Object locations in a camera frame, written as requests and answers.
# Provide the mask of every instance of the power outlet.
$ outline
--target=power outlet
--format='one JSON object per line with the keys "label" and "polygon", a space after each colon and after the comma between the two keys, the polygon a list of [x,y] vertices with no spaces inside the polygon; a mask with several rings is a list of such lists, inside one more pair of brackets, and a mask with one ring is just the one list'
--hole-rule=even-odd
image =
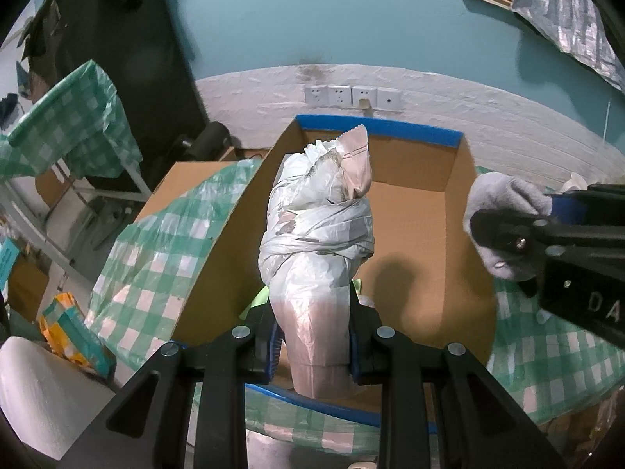
{"label": "power outlet", "polygon": [[401,90],[393,88],[377,89],[377,108],[384,111],[403,111],[404,102]]}
{"label": "power outlet", "polygon": [[304,101],[309,106],[327,107],[327,86],[304,86]]}
{"label": "power outlet", "polygon": [[331,107],[352,107],[351,86],[328,86],[327,104]]}
{"label": "power outlet", "polygon": [[375,109],[377,106],[377,88],[370,86],[352,86],[352,107]]}

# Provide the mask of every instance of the blue edge of box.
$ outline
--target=blue edge of box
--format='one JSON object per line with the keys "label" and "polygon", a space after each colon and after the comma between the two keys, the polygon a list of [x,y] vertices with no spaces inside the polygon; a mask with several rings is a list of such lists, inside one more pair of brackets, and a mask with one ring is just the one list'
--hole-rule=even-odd
{"label": "blue edge of box", "polygon": [[[430,125],[420,125],[415,123],[400,122],[396,120],[382,120],[381,118],[366,118],[358,116],[335,116],[329,114],[300,114],[296,120],[302,130],[318,131],[339,131],[347,132],[360,124],[367,127],[367,132],[373,136],[394,137],[396,139],[417,140],[430,144],[449,146],[458,148],[463,133],[431,127]],[[380,427],[380,414],[341,407],[334,404],[320,402],[293,391],[282,388],[259,385],[246,385],[250,390],[258,391],[269,397],[293,404],[305,409],[309,409],[324,415],[339,418],[340,420],[352,421],[369,426]],[[430,434],[436,433],[436,424],[428,423]]]}

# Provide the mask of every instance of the metal screw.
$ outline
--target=metal screw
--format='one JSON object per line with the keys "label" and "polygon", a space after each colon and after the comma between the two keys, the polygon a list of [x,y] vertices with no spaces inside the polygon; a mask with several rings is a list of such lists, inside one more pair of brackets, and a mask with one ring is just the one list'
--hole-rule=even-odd
{"label": "metal screw", "polygon": [[175,342],[167,342],[161,346],[161,354],[163,356],[174,356],[178,352],[178,344]]}
{"label": "metal screw", "polygon": [[452,342],[447,346],[447,350],[454,356],[462,356],[467,352],[465,347],[460,342]]}
{"label": "metal screw", "polygon": [[545,249],[545,254],[547,254],[550,258],[558,258],[564,254],[565,251],[566,249],[562,247],[562,245],[552,245],[551,247],[547,247]]}
{"label": "metal screw", "polygon": [[244,326],[243,324],[240,326],[235,326],[232,329],[232,336],[234,338],[245,338],[250,333],[252,333],[251,330],[247,326]]}
{"label": "metal screw", "polygon": [[395,335],[395,330],[390,326],[380,326],[376,330],[377,336],[380,338],[391,338]]}

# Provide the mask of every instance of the silver curtain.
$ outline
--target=silver curtain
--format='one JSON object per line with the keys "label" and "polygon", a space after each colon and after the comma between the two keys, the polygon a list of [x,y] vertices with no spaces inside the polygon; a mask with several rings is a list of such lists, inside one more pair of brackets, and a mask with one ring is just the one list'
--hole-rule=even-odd
{"label": "silver curtain", "polygon": [[592,0],[512,0],[511,9],[527,19],[560,51],[625,92],[625,71],[610,46]]}

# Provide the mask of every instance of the white plastic bag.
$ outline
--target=white plastic bag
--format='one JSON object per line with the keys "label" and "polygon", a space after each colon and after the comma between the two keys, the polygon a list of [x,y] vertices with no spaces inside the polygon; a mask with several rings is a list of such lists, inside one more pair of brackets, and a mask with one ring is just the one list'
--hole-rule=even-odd
{"label": "white plastic bag", "polygon": [[287,156],[271,191],[261,277],[289,351],[295,390],[348,396],[349,287],[373,255],[371,185],[363,125]]}

